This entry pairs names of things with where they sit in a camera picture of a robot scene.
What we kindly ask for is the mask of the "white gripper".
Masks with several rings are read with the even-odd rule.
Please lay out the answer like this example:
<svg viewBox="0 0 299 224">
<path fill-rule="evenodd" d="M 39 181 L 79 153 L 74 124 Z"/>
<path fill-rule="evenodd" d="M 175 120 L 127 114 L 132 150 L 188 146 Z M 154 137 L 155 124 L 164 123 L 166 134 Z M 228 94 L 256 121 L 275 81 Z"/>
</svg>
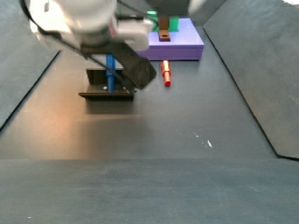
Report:
<svg viewBox="0 0 299 224">
<path fill-rule="evenodd" d="M 84 46 L 104 46 L 110 43 L 126 43 L 135 51 L 147 50 L 150 47 L 150 32 L 154 29 L 154 22 L 142 17 L 131 17 L 126 20 L 116 20 L 114 24 L 103 26 L 102 31 L 86 33 L 80 43 Z"/>
</svg>

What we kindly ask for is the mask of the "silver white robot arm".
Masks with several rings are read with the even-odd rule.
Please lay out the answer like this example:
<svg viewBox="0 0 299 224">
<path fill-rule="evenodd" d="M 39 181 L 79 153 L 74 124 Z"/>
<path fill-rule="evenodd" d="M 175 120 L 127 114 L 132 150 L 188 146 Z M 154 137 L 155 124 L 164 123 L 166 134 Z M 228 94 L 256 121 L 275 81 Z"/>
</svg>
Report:
<svg viewBox="0 0 299 224">
<path fill-rule="evenodd" d="M 126 42 L 135 51 L 150 47 L 148 35 L 154 23 L 136 16 L 122 18 L 118 0 L 24 0 L 34 22 L 32 33 L 50 42 L 39 27 L 58 32 L 75 46 L 95 46 L 106 42 Z"/>
</svg>

